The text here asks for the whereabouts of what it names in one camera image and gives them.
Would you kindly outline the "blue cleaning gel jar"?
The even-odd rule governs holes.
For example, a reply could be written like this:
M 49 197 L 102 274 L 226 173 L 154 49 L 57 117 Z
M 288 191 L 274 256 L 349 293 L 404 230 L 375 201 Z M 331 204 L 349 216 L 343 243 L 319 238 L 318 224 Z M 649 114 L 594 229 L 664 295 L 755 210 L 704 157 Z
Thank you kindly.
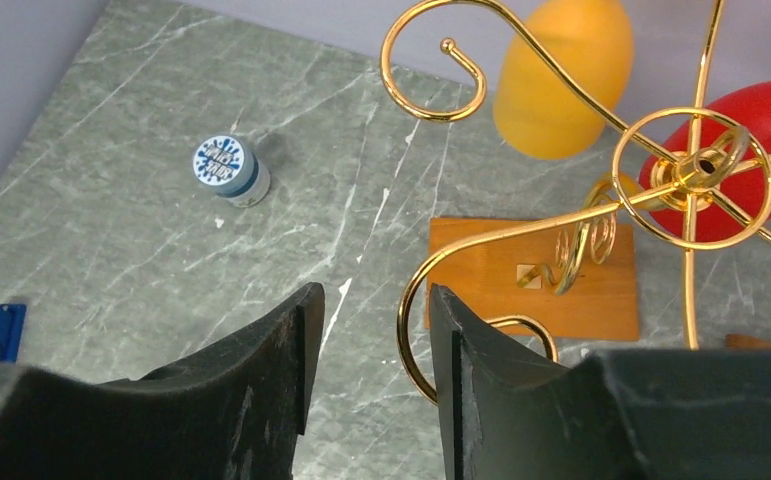
M 192 171 L 202 186 L 240 208 L 260 202 L 271 186 L 268 168 L 237 137 L 203 140 L 192 154 Z

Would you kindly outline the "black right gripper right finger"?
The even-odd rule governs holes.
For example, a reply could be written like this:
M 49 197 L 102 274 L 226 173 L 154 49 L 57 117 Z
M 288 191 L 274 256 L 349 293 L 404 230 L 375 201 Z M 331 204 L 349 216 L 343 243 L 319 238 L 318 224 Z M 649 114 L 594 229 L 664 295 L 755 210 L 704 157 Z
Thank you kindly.
M 450 479 L 771 479 L 771 350 L 598 350 L 567 368 L 428 300 Z

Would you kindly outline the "wooden tiered shelf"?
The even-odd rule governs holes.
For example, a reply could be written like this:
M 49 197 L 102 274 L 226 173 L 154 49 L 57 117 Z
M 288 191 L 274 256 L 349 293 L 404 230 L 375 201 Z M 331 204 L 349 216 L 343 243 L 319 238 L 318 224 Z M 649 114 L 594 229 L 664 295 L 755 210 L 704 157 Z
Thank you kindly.
M 771 342 L 744 334 L 727 334 L 724 345 L 733 349 L 764 349 L 771 350 Z

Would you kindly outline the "wooden rack base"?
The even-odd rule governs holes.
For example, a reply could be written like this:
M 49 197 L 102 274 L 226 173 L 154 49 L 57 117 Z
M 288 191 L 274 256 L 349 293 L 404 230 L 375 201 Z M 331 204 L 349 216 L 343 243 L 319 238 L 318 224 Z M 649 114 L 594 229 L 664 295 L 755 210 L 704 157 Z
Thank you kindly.
M 433 268 L 429 284 L 449 287 L 479 317 L 526 315 L 555 337 L 636 341 L 640 337 L 633 230 L 617 228 L 612 254 L 597 265 L 585 257 L 561 295 L 536 279 L 518 279 L 537 263 L 555 263 L 558 232 L 545 230 L 462 250 Z

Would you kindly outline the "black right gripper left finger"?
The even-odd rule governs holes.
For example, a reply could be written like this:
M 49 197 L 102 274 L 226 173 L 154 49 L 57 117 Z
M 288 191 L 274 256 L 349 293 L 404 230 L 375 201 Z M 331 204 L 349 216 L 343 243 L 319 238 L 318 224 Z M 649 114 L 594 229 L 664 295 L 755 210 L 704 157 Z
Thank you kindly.
M 310 282 L 137 380 L 0 364 L 0 479 L 289 479 L 324 317 Z

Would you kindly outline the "red wine glass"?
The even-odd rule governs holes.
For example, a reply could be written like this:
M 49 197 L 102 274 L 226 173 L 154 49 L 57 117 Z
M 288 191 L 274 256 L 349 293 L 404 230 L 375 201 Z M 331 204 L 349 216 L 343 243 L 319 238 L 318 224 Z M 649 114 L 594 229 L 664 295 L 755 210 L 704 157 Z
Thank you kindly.
M 755 84 L 734 91 L 707 104 L 706 108 L 721 112 L 747 127 L 771 155 L 771 81 Z M 686 120 L 663 143 L 671 151 L 684 151 L 687 147 L 689 121 Z M 725 131 L 725 127 L 716 121 L 706 119 L 701 127 L 701 145 L 708 146 Z M 650 174 L 656 158 L 648 158 L 639 174 L 639 182 L 645 188 L 650 187 Z M 763 199 L 763 170 L 753 169 L 727 178 L 720 190 L 732 199 L 745 212 L 758 214 Z M 652 219 L 665 230 L 677 237 L 682 236 L 683 214 L 673 209 L 658 210 L 651 213 Z M 697 214 L 695 240 L 712 242 L 726 239 L 743 229 L 718 206 L 709 206 Z

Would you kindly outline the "yellow wine glass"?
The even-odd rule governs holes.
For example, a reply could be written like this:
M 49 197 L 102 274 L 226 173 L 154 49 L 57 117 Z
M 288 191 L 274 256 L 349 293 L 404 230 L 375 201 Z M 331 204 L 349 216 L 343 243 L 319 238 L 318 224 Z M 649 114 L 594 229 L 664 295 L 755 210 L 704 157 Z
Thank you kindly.
M 546 1 L 525 24 L 587 93 L 609 110 L 617 106 L 634 59 L 633 29 L 621 2 Z M 519 36 L 501 67 L 493 119 L 512 148 L 540 160 L 590 148 L 605 127 Z

